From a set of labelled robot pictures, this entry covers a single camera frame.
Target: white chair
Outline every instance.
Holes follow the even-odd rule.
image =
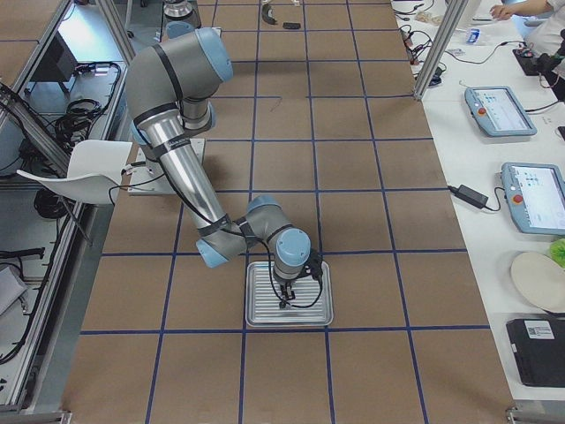
[[[121,171],[132,149],[130,141],[84,140],[72,150],[66,178],[38,177],[24,170],[17,173],[43,184],[67,199],[94,205],[116,201]]]

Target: white label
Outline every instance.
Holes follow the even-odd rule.
[[[555,339],[548,321],[524,321],[524,324],[526,325],[530,338],[544,338],[545,340]]]

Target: silver tray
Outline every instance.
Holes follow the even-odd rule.
[[[329,266],[322,262],[322,294],[313,307],[279,307],[280,300],[273,293],[268,274],[268,261],[252,262],[247,267],[245,319],[252,327],[297,327],[329,325],[334,319]],[[310,305],[320,292],[318,282],[311,277],[298,279],[292,290],[294,305]]]

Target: brown floor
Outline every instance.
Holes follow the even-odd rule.
[[[245,266],[176,197],[120,193],[63,407],[79,424],[505,422],[511,405],[390,4],[200,2],[235,78],[205,166],[232,217],[271,193],[331,269],[327,328],[245,325]],[[299,31],[282,30],[297,21]]]

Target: power adapter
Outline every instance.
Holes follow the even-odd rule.
[[[459,188],[448,185],[448,189],[455,195],[456,198],[469,203],[475,208],[482,209],[488,202],[488,197],[486,197],[484,194],[476,192],[472,188],[469,188],[467,185],[460,185]]]

